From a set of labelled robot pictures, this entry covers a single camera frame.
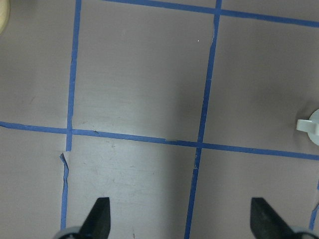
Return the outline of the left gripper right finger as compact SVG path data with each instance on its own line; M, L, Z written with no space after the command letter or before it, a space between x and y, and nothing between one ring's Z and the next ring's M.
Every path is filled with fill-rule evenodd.
M268 202L258 197L251 199L250 229L256 239L288 239L294 235Z

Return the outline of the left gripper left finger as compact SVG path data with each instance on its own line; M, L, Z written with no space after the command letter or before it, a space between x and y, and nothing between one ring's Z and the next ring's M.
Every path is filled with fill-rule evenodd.
M111 230L109 197L98 198L79 230L82 239L107 239Z

